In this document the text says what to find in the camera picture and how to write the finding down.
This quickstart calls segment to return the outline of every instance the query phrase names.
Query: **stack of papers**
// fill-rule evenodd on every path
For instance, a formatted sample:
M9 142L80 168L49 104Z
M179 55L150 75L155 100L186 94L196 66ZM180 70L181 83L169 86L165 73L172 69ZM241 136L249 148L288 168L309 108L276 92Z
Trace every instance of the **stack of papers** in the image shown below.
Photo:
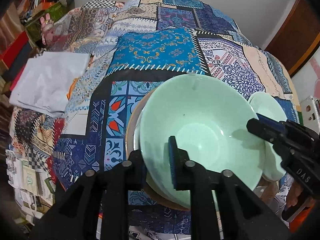
M82 76L90 55L47 52L30 58L10 96L10 104L52 117L64 117L67 93L75 78Z

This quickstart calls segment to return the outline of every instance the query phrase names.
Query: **mint green bowl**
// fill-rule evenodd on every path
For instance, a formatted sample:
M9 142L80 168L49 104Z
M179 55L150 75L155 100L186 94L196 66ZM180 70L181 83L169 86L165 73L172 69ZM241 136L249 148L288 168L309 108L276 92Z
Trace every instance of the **mint green bowl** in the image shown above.
M190 192L173 188L168 138L206 169L233 171L251 190L260 180L264 141L246 129L257 118L232 87L209 76L185 74L159 86L141 118L140 148L157 186L176 203L190 207Z

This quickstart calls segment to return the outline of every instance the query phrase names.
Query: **table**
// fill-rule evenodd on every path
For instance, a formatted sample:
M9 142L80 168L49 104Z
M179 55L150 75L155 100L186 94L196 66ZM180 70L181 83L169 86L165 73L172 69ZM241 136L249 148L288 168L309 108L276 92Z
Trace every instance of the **table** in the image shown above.
M230 17L201 1L93 0L57 22L56 35L60 42L53 51L94 56L72 91L53 152L53 169L65 189L88 169L109 170L125 160L133 109L177 75L218 78L246 99L267 92L288 119L299 121L297 94L284 66L246 39ZM129 192L128 200L130 225L190 234L190 212L159 205L143 191Z

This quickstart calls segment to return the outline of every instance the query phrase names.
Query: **ceramic bowl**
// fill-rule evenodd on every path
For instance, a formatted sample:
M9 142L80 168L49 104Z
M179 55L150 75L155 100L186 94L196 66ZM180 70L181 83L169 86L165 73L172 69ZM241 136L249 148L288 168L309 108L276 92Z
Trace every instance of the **ceramic bowl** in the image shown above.
M267 93L255 92L250 96L248 102L255 113L262 114L277 122L287 120L282 107ZM278 181L285 174L285 170L280 165L282 159L272 148L272 143L265 141L265 144L266 158L263 167L263 178L268 181Z
M159 189L189 208L190 192L173 188L168 138L206 169L233 171L250 189L262 175L264 141L246 129L257 118L249 103L232 87L209 76L185 74L164 82L144 107L140 148Z

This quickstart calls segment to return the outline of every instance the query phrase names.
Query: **wooden door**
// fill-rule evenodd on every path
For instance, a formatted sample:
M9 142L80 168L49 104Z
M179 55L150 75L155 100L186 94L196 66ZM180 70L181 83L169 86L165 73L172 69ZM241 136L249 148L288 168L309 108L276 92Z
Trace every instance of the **wooden door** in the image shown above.
M266 51L278 58L290 76L310 59L320 43L320 21L305 0L296 0Z

